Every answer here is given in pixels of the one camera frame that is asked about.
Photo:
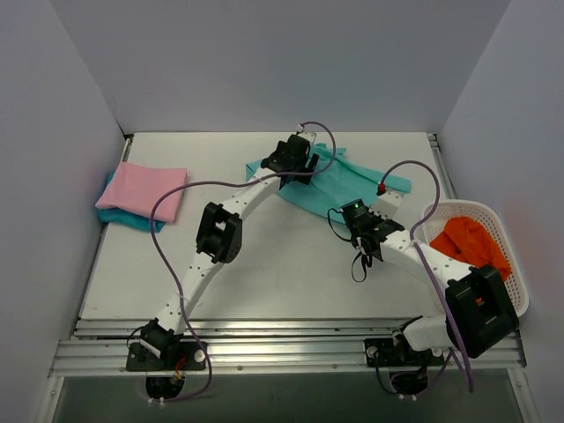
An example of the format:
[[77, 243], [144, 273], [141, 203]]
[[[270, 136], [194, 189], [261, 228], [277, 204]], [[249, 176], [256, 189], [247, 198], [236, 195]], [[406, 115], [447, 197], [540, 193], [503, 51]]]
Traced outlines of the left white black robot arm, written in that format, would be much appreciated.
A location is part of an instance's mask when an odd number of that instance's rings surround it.
[[302, 131], [278, 142], [263, 159], [249, 181], [226, 201], [208, 203], [196, 236], [196, 252], [180, 284], [174, 302], [170, 299], [156, 318], [143, 327], [140, 345], [145, 357], [157, 369], [168, 369], [177, 361], [178, 345], [187, 328], [186, 320], [212, 278], [241, 251], [244, 220], [270, 195], [290, 182], [307, 184], [318, 156], [310, 152], [316, 134]]

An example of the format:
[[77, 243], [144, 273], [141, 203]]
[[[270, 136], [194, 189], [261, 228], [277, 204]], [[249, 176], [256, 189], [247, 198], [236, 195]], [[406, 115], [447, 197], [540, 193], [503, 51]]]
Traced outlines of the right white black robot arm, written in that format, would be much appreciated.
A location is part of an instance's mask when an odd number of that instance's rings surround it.
[[472, 359], [519, 329], [519, 317], [501, 274], [491, 265], [459, 262], [416, 240], [402, 225], [376, 215], [362, 200], [341, 208], [351, 244], [367, 264], [391, 263], [430, 282], [444, 314], [405, 324], [391, 342], [396, 360], [409, 364], [424, 351], [456, 348]]

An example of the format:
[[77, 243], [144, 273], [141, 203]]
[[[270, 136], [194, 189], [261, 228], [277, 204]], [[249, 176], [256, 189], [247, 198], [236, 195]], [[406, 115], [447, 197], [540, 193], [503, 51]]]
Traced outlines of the teal t shirt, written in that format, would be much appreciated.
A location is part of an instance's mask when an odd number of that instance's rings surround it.
[[351, 162], [345, 157], [345, 152], [344, 147], [339, 147], [337, 157], [330, 161], [332, 147], [315, 143], [312, 153], [319, 156], [316, 167], [330, 168], [314, 176], [308, 185], [298, 182], [286, 185], [278, 195], [288, 203], [321, 217], [329, 209], [338, 209], [353, 200], [360, 199], [365, 205], [373, 204], [383, 173]]

